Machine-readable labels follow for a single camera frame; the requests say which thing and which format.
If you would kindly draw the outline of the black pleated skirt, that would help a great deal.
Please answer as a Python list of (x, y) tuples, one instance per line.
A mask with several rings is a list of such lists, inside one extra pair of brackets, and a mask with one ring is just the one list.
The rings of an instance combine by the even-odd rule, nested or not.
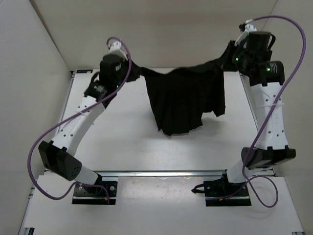
[(156, 125), (165, 135), (186, 134), (202, 126), (203, 113), (225, 114), (222, 59), (168, 73), (141, 68)]

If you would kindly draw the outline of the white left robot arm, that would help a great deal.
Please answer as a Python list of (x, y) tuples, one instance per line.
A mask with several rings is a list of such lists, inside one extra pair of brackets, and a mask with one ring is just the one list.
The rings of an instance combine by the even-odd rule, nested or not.
[(76, 109), (76, 117), (63, 124), (60, 132), (49, 142), (39, 144), (39, 153), (44, 167), (68, 181), (85, 184), (92, 195), (102, 190), (102, 177), (83, 166), (75, 158), (76, 150), (93, 125), (115, 98), (116, 91), (123, 82), (135, 81), (140, 77), (140, 68), (115, 54), (105, 55), (84, 91), (81, 103)]

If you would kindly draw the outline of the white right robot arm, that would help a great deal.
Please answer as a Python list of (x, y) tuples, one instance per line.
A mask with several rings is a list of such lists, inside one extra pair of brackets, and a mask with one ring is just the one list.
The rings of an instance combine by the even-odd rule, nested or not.
[(231, 196), (238, 183), (261, 171), (296, 156), (289, 147), (283, 120), (281, 90), (285, 83), (284, 65), (272, 61), (275, 36), (266, 31), (245, 31), (234, 43), (231, 63), (240, 73), (242, 84), (253, 114), (257, 135), (251, 147), (244, 147), (241, 160), (226, 170), (219, 184), (221, 194)]

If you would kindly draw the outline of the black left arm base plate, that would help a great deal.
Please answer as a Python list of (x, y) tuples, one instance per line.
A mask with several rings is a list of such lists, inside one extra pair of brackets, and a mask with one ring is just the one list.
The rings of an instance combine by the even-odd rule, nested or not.
[(83, 187), (76, 185), (73, 192), (72, 204), (74, 205), (115, 205), (118, 182), (111, 180), (103, 181), (108, 192), (101, 188)]

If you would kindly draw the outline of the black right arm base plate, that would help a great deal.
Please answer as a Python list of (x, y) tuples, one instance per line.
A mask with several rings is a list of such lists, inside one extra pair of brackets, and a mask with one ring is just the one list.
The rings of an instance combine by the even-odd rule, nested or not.
[(230, 183), (222, 176), (217, 180), (207, 180), (196, 185), (191, 191), (203, 193), (207, 207), (245, 207), (251, 206), (249, 192), (245, 183)]

